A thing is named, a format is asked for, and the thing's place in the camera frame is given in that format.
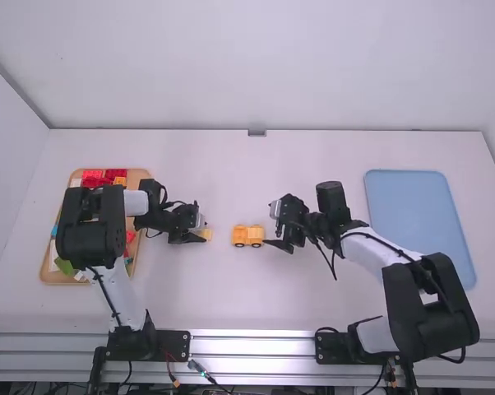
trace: yellow toy car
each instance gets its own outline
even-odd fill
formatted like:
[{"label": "yellow toy car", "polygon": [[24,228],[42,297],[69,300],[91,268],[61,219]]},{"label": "yellow toy car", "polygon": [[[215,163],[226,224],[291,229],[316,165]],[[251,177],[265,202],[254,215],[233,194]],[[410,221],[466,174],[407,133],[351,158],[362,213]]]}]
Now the yellow toy car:
[{"label": "yellow toy car", "polygon": [[264,228],[260,225],[244,226],[236,225],[233,228],[233,236],[231,237],[231,244],[235,247],[243,247],[244,245],[251,245],[258,249],[262,246],[264,240]]}]

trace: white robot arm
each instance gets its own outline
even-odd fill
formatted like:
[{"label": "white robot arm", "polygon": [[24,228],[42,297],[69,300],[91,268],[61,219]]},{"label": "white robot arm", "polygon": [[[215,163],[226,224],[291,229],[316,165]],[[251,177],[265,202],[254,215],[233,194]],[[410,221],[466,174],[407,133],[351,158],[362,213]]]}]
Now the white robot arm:
[{"label": "white robot arm", "polygon": [[167,202],[166,192],[160,201],[162,189],[155,180],[143,179],[139,190],[111,185],[65,192],[56,237],[58,254],[102,292],[112,314],[111,333],[117,328],[142,331],[148,319],[125,268],[125,217],[135,218],[136,230],[146,227],[169,233],[173,244],[205,241],[190,232],[205,224],[197,203],[167,211],[173,203]]},{"label": "white robot arm", "polygon": [[[388,312],[386,317],[350,324],[348,333],[340,336],[338,332],[323,335],[345,344],[344,350],[337,348],[335,353],[345,354],[345,360],[354,363],[380,354],[416,362],[457,348],[464,350],[479,340],[478,323],[446,255],[403,249],[368,224],[352,220],[338,181],[317,185],[317,203],[319,212],[309,212],[302,200],[289,193],[273,201],[270,217],[276,220],[277,237],[283,238],[265,243],[293,253],[294,246],[303,247],[306,239],[319,249],[321,241],[340,258],[363,266],[382,280]],[[437,301],[424,304],[420,297],[423,291],[437,294]],[[316,349],[323,347],[317,344]],[[336,357],[334,363],[341,363]],[[328,363],[326,358],[317,362]]]}]

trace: metal frame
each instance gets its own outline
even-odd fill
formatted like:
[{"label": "metal frame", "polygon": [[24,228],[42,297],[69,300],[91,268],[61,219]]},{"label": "metal frame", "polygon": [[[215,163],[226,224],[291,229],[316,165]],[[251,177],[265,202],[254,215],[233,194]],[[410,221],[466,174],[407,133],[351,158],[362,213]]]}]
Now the metal frame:
[{"label": "metal frame", "polygon": [[[191,330],[191,356],[221,384],[371,386],[373,365],[318,365],[313,332]],[[0,381],[85,382],[102,333],[0,333]],[[457,357],[459,352],[448,354]],[[180,383],[206,383],[186,364],[172,364]],[[431,359],[414,372],[420,387],[495,388],[495,338],[467,348],[462,365]],[[104,382],[122,382],[127,362],[107,362]],[[403,378],[398,369],[398,381]],[[133,362],[133,383],[170,383],[163,362]]]}]

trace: wooden tray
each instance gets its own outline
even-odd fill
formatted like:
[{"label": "wooden tray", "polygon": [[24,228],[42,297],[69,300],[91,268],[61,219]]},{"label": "wooden tray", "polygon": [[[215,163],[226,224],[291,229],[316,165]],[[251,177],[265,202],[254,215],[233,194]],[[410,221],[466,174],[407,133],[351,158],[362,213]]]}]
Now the wooden tray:
[{"label": "wooden tray", "polygon": [[[67,187],[70,185],[72,179],[80,179],[83,174],[83,170],[106,170],[106,169],[78,169],[74,171],[70,178],[68,179]],[[127,169],[127,189],[138,189],[141,179],[150,179],[150,173],[144,169]],[[134,231],[134,225],[132,224],[133,218],[127,218],[125,221],[125,227],[127,230]],[[130,277],[134,274],[136,270],[136,265],[138,263],[138,247],[140,245],[141,234],[144,230],[140,230],[136,233],[136,237],[134,240],[127,244],[127,251],[129,257],[131,257],[132,263],[127,265],[127,272]],[[84,285],[89,284],[89,282],[84,279],[82,281],[77,281],[73,277],[66,276],[61,271],[57,272],[49,272],[49,254],[50,254],[50,243],[52,238],[49,239],[49,244],[47,245],[46,253],[44,254],[43,263],[41,264],[41,269],[39,270],[39,278],[45,284],[50,285]]]}]

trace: light blue tray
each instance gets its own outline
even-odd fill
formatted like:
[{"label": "light blue tray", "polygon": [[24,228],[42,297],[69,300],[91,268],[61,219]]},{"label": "light blue tray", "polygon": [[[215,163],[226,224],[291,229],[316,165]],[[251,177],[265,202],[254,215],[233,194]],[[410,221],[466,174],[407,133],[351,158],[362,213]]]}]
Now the light blue tray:
[{"label": "light blue tray", "polygon": [[372,228],[401,247],[448,255],[466,290],[476,273],[451,190],[443,174],[370,170],[364,176]]}]

